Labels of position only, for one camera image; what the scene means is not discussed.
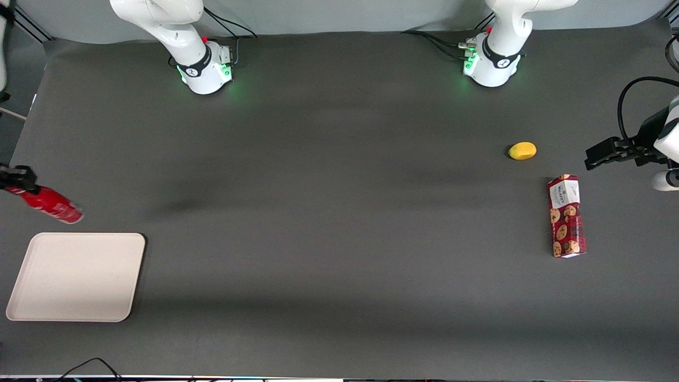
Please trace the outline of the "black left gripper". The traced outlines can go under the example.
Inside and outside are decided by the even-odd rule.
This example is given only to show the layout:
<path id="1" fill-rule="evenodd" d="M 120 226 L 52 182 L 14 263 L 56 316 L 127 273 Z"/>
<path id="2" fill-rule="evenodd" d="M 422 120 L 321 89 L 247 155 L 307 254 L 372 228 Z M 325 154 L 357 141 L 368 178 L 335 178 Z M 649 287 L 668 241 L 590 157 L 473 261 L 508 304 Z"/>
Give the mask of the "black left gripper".
<path id="1" fill-rule="evenodd" d="M 585 169 L 592 171 L 603 164 L 626 162 L 634 157 L 636 167 L 672 158 L 672 106 L 647 118 L 637 135 L 631 138 L 632 149 L 619 137 L 609 137 L 585 150 Z"/>

